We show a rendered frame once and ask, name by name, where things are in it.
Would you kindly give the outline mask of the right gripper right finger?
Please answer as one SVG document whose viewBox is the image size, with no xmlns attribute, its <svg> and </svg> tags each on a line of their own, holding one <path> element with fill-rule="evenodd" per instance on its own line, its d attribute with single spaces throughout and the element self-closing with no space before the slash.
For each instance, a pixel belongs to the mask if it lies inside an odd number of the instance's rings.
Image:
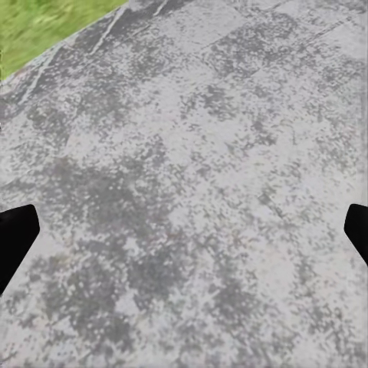
<svg viewBox="0 0 368 368">
<path fill-rule="evenodd" d="M 344 232 L 368 264 L 368 206 L 355 203 L 350 205 L 344 223 Z"/>
</svg>

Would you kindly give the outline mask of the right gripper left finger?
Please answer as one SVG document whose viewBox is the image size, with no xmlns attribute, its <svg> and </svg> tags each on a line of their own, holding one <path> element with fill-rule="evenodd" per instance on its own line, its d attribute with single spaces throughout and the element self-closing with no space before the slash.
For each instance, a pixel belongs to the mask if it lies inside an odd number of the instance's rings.
<svg viewBox="0 0 368 368">
<path fill-rule="evenodd" d="M 40 233 L 32 204 L 0 212 L 0 296 Z"/>
</svg>

